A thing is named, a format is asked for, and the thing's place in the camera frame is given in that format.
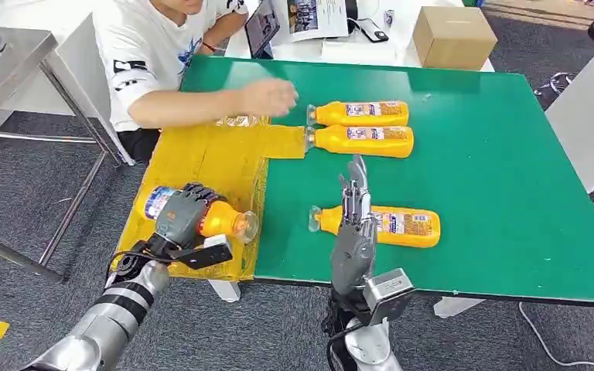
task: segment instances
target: black shorts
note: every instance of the black shorts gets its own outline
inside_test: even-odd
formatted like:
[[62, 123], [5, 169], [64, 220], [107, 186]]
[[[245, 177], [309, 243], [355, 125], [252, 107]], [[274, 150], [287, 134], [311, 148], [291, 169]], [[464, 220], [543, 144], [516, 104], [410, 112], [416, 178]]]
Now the black shorts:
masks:
[[149, 162], [152, 158], [155, 144], [158, 143], [160, 131], [158, 129], [138, 129], [136, 131], [118, 131], [117, 136], [121, 145], [137, 162]]

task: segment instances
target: smartphone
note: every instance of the smartphone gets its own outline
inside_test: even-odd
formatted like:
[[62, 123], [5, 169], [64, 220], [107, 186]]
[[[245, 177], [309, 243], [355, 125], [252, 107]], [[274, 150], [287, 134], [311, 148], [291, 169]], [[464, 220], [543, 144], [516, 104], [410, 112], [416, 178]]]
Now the smartphone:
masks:
[[381, 31], [379, 26], [377, 26], [377, 23], [374, 23], [372, 19], [358, 19], [356, 24], [371, 43], [383, 43], [384, 41], [388, 41], [386, 32]]

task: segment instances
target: gray carpet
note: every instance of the gray carpet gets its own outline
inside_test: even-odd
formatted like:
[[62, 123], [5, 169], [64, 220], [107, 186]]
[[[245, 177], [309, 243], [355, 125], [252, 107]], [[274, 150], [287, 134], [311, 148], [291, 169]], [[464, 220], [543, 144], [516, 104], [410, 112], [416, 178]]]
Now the gray carpet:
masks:
[[[554, 43], [532, 49], [532, 40], [548, 37], [541, 32], [550, 30], [490, 21], [500, 39], [492, 55], [496, 70], [525, 73], [534, 85], [557, 70], [580, 69], [594, 53], [589, 45], [557, 53], [550, 51]], [[524, 36], [530, 39], [526, 44]], [[83, 134], [67, 117], [38, 114], [16, 113], [4, 129]], [[96, 155], [76, 145], [0, 140], [0, 240], [37, 258], [68, 205], [59, 201], [76, 192]], [[48, 284], [0, 258], [0, 321], [10, 323], [0, 341], [0, 371], [25, 364], [60, 339], [101, 293], [105, 264], [143, 172], [142, 166], [101, 170], [51, 260], [67, 283]], [[206, 282], [173, 280], [118, 369], [326, 369], [326, 337], [319, 330], [325, 289], [266, 284], [241, 289], [243, 299], [228, 304]], [[516, 303], [487, 301], [443, 320], [432, 313], [436, 300], [415, 298], [391, 326], [392, 345], [405, 369], [562, 369], [544, 354]], [[525, 308], [559, 359], [594, 361], [594, 308]]]

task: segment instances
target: red wristband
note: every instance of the red wristband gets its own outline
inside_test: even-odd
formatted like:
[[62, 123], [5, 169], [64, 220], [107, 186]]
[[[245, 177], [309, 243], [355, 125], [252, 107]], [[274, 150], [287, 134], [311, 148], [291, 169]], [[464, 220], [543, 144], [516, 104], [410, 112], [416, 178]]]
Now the red wristband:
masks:
[[214, 52], [214, 51], [215, 51], [215, 48], [213, 48], [212, 46], [210, 46], [210, 45], [208, 45], [208, 44], [206, 44], [206, 43], [204, 43], [204, 42], [201, 42], [201, 43], [202, 43], [202, 44], [203, 44], [203, 45], [204, 45], [206, 48], [210, 49], [210, 51], [211, 51], [211, 52]]

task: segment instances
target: cardboard box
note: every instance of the cardboard box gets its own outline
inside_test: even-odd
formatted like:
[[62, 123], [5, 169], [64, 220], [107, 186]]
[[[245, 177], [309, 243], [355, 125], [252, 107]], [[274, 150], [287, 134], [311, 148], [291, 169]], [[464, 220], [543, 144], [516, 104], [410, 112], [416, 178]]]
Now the cardboard box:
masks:
[[480, 70], [497, 37], [478, 8], [423, 6], [413, 43], [423, 67]]

